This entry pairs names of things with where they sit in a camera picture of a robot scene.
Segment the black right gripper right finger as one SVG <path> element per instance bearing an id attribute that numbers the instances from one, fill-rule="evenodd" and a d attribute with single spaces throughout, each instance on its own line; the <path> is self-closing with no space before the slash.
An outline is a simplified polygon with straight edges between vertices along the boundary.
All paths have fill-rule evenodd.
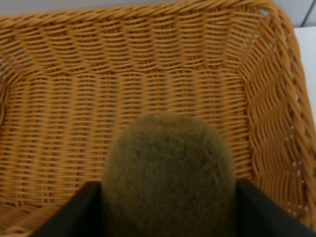
<path id="1" fill-rule="evenodd" d="M 237 181 L 238 237 L 315 237 L 316 233 L 292 217 L 250 181 Z"/>

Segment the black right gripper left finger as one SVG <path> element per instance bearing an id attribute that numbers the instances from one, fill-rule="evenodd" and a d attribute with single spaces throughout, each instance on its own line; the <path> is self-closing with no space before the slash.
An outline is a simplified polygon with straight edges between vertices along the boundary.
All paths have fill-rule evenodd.
<path id="1" fill-rule="evenodd" d="M 101 237 L 100 182 L 86 182 L 32 237 Z"/>

